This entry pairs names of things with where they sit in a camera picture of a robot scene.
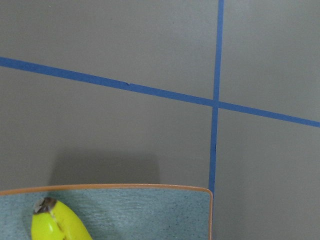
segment blue tape line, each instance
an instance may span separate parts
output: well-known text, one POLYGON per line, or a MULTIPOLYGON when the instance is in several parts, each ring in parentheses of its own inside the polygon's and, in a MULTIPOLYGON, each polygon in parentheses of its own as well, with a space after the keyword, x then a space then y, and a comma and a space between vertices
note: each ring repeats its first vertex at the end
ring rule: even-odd
POLYGON ((45 66, 41 64, 15 60, 11 58, 0 57, 0 66, 64 78, 64 79, 76 80, 80 82, 96 84, 96 85, 101 85, 101 86, 106 86, 106 87, 111 87, 116 89, 122 89, 122 90, 136 92, 136 93, 154 95, 162 98, 174 99, 174 100, 179 100, 179 101, 193 103, 193 104, 205 105, 210 107, 212 107, 212 104, 213 104, 211 99, 207 99, 203 97, 192 96, 192 95, 187 95, 187 94, 178 93, 174 91, 162 90, 158 88, 127 83, 124 81, 113 80, 106 77, 94 76, 94 75, 85 74, 81 72, 70 71, 70 70, 65 70, 65 69, 51 67, 51 66, 45 66))
POLYGON ((219 93, 220 93, 220 72, 222 58, 224 22, 224 1, 218 2, 217 33, 215 46, 215 66, 214 66, 214 85, 213 85, 213 107, 211 120, 211 142, 210 142, 210 165, 209 165, 209 189, 215 192, 216 182, 216 160, 217 160, 217 134, 218 134, 218 112, 219 112, 219 93))
POLYGON ((227 102, 223 102, 223 101, 220 101, 218 103, 218 107, 220 109, 226 109, 226 110, 236 111, 236 112, 240 112, 240 113, 252 114, 252 115, 262 116, 262 117, 266 117, 266 118, 283 120, 286 122, 291 122, 291 123, 308 125, 308 126, 320 128, 319 121, 308 120, 305 118, 285 115, 285 114, 271 112, 271 111, 260 110, 260 109, 256 109, 256 108, 252 108, 252 107, 236 105, 236 104, 227 103, 227 102))

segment blue tray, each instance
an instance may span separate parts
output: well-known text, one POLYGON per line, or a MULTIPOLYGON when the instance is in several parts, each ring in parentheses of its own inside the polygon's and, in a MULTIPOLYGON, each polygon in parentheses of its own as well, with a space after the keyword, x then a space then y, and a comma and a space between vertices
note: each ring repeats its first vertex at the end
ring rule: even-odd
POLYGON ((53 197, 93 240, 210 240, 212 193, 162 184, 84 184, 0 191, 0 239, 30 240, 34 203, 53 197))

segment banana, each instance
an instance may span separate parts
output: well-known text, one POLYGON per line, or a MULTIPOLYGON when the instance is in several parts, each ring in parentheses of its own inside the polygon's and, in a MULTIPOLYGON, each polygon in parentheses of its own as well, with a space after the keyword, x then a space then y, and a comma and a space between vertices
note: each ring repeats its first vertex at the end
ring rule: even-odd
POLYGON ((64 203, 45 197, 34 205, 32 240, 92 240, 80 218, 64 203))

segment textured tray surface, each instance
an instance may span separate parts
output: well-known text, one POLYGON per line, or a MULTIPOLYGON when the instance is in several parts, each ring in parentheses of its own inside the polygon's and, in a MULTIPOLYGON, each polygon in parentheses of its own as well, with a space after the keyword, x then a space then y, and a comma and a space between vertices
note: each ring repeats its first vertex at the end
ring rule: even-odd
POLYGON ((67 204, 94 240, 207 240, 209 192, 173 188, 100 188, 0 196, 0 239, 29 240, 32 208, 42 197, 67 204))

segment blue tape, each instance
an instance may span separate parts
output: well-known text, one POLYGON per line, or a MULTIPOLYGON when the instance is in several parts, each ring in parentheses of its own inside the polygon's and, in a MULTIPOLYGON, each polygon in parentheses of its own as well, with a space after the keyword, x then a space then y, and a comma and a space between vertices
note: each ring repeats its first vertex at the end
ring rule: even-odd
POLYGON ((220 72, 222 58, 223 41, 223 22, 224 22, 224 1, 218 2, 217 33, 215 46, 215 66, 214 66, 214 85, 213 85, 213 107, 211 120, 211 142, 210 142, 210 165, 209 165, 209 189, 215 192, 216 182, 216 160, 217 160, 217 134, 218 134, 218 112, 219 112, 219 93, 220 93, 220 72))
POLYGON ((51 66, 45 66, 41 64, 15 60, 11 58, 0 57, 0 66, 64 78, 64 79, 76 80, 80 82, 96 84, 96 85, 101 85, 101 86, 106 86, 106 87, 111 87, 111 88, 116 88, 116 89, 136 92, 136 93, 154 95, 162 98, 174 99, 174 100, 179 100, 179 101, 193 103, 193 104, 205 105, 210 107, 212 107, 212 104, 213 104, 211 99, 207 99, 203 97, 192 96, 192 95, 187 95, 187 94, 178 93, 174 91, 162 90, 158 88, 127 83, 124 81, 113 80, 106 77, 94 76, 94 75, 85 74, 81 72, 70 71, 70 70, 65 70, 65 69, 51 67, 51 66))
POLYGON ((236 105, 236 104, 227 103, 227 102, 223 102, 223 101, 220 101, 218 103, 218 107, 220 109, 226 109, 226 110, 236 111, 236 112, 240 112, 240 113, 252 114, 252 115, 262 116, 262 117, 266 117, 266 118, 283 120, 286 122, 291 122, 291 123, 308 125, 308 126, 320 128, 319 121, 313 121, 313 120, 308 120, 305 118, 285 115, 285 114, 271 112, 271 111, 265 111, 265 110, 261 110, 261 109, 257 109, 257 108, 236 105))

